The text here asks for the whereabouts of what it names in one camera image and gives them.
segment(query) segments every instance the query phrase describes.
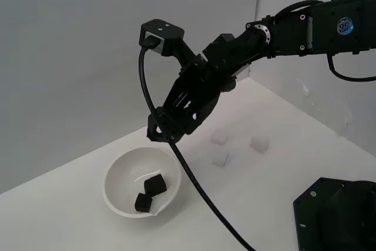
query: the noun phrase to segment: black cable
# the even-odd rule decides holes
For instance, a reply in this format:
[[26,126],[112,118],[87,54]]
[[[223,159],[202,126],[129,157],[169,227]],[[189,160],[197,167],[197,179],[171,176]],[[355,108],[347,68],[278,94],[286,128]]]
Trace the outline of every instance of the black cable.
[[333,56],[327,54],[327,58],[328,58],[328,64],[329,64],[329,69],[330,69],[330,71],[331,71],[336,77],[338,77],[338,78],[340,78],[340,79],[343,79],[343,80],[348,81],[348,82],[374,82],[374,81],[376,81],[376,76],[369,76],[369,77],[367,77],[367,78],[350,78],[349,76],[341,75],[340,73],[338,73],[338,72],[335,70],[335,67],[334,67],[334,64],[333,64]]
[[294,3],[284,9],[282,9],[280,12],[278,12],[276,14],[276,21],[278,21],[279,19],[285,17],[287,14],[289,14],[290,12],[293,12],[294,10],[298,9],[298,8],[302,8],[302,7],[306,7],[306,6],[311,6],[311,5],[314,5],[314,4],[318,4],[318,3],[322,3],[322,1],[319,1],[319,0],[305,0],[305,1],[301,1],[301,2],[298,2],[298,3]]
[[145,53],[149,48],[155,48],[158,46],[157,42],[152,42],[152,37],[149,36],[147,39],[148,42],[144,43],[144,46],[142,46],[140,55],[139,55],[139,75],[140,75],[140,83],[142,92],[145,96],[145,100],[147,103],[147,106],[149,107],[150,112],[152,113],[152,116],[158,125],[160,131],[162,132],[163,137],[168,142],[168,144],[171,146],[172,151],[175,153],[177,159],[179,160],[180,164],[182,164],[182,167],[184,171],[187,173],[188,178],[192,182],[193,186],[196,188],[202,199],[206,202],[206,204],[209,206],[209,208],[213,211],[213,213],[217,216],[217,218],[224,224],[224,226],[229,230],[229,232],[239,241],[241,245],[243,245],[244,248],[246,248],[249,251],[255,251],[241,236],[237,233],[237,231],[232,227],[232,225],[226,220],[226,218],[221,214],[221,212],[218,210],[218,208],[214,205],[214,203],[210,200],[208,195],[205,193],[203,188],[200,186],[199,182],[195,178],[194,174],[190,170],[187,162],[185,161],[183,155],[180,153],[179,149],[175,145],[174,141],[171,140],[171,137],[168,136],[165,132],[165,129],[161,126],[162,123],[160,122],[159,115],[157,113],[157,110],[154,107],[154,104],[152,102],[152,99],[150,98],[149,91],[147,90],[146,80],[145,80],[145,71],[144,71],[144,58]]

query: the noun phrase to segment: cable connector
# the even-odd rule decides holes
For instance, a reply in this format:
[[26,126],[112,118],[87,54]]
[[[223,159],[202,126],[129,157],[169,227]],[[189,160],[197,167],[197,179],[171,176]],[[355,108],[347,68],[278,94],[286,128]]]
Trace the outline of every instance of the cable connector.
[[[153,48],[155,43],[145,42],[150,36],[160,39],[160,44],[157,47]],[[139,45],[146,49],[153,48],[153,51],[161,56],[170,57],[174,56],[176,46],[181,44],[183,37],[184,30],[182,28],[163,20],[154,19],[142,24]]]
[[155,49],[160,44],[160,39],[156,38],[155,36],[148,36],[145,38],[141,44],[141,47],[145,47],[147,49]]

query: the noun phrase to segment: bowl rim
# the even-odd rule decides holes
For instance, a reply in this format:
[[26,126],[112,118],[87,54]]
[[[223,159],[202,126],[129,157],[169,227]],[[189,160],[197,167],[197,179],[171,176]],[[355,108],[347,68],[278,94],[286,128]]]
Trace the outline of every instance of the bowl rim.
[[146,146],[137,146],[135,148],[131,148],[129,149],[128,151],[126,151],[125,153],[121,154],[120,156],[118,156],[117,158],[115,158],[111,164],[108,166],[108,168],[106,169],[106,172],[105,172],[105,176],[103,178],[103,182],[102,182],[102,196],[107,204],[107,206],[112,210],[114,211],[116,214],[118,215],[121,215],[123,217],[129,217],[129,218],[133,218],[133,219],[136,219],[136,218],[141,218],[141,217],[150,217],[150,216],[156,216],[154,214],[151,214],[151,213],[140,213],[140,214],[129,214],[129,213],[125,213],[121,210],[119,210],[118,208],[114,207],[111,203],[111,201],[108,199],[107,197],[107,194],[106,194],[106,178],[107,178],[107,175],[111,169],[111,167],[113,166],[113,164],[115,164],[115,162],[117,160],[119,160],[121,157],[123,157],[125,154],[128,154],[129,152],[131,151],[134,151],[134,150],[137,150],[137,149],[141,149],[141,148],[153,148],[153,149],[159,149],[159,150],[162,150],[164,151],[164,153],[166,153],[170,158],[171,160],[174,162],[175,164],[175,167],[176,167],[176,170],[177,170],[177,185],[175,187],[175,190],[172,192],[171,196],[168,198],[168,200],[161,206],[161,208],[159,209],[158,213],[161,212],[163,209],[165,209],[170,203],[171,201],[175,198],[178,190],[179,190],[179,187],[180,187],[180,184],[182,182],[182,169],[180,167],[180,163],[179,161],[177,160],[177,158],[174,156],[172,150],[168,150],[167,148],[164,148],[162,146],[159,146],[159,145],[154,145],[154,144],[148,144]]

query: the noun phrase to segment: white bowl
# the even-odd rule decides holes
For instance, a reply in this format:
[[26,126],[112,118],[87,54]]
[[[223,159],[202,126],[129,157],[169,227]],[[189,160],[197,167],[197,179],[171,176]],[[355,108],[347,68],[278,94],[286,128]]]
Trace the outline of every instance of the white bowl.
[[[152,176],[162,174],[167,191],[153,197],[149,213],[137,212],[135,201],[144,193],[143,183]],[[182,171],[177,158],[158,146],[141,147],[117,158],[106,172],[103,198],[118,215],[124,217],[156,216],[174,199],[182,181]]]

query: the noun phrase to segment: white wall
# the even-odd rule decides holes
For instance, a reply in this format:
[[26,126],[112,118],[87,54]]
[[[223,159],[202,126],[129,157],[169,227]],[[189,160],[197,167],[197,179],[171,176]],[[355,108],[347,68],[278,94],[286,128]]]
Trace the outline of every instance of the white wall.
[[[199,53],[222,32],[239,35],[256,0],[0,0],[0,7],[1,193],[146,124],[142,23],[182,27]],[[146,70],[159,105],[179,64],[148,54]]]
[[[275,15],[298,1],[302,0],[258,0],[256,18]],[[372,50],[334,59],[338,71],[345,75],[376,76],[375,56]],[[376,156],[376,82],[337,79],[329,71],[325,55],[263,59],[253,63],[250,76]],[[302,83],[309,89],[307,98]]]

